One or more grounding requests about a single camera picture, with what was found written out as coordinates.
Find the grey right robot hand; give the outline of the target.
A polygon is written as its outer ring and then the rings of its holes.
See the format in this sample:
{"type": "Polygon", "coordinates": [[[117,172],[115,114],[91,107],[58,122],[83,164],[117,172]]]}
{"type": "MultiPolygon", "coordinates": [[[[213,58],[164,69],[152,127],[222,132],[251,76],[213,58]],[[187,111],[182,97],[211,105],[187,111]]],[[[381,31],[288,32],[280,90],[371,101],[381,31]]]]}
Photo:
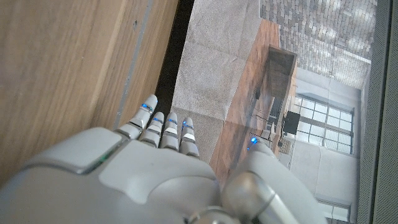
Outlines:
{"type": "Polygon", "coordinates": [[[193,121],[149,96],[115,130],[82,131],[1,188],[2,223],[325,223],[318,202],[260,138],[220,185],[193,121]]]}

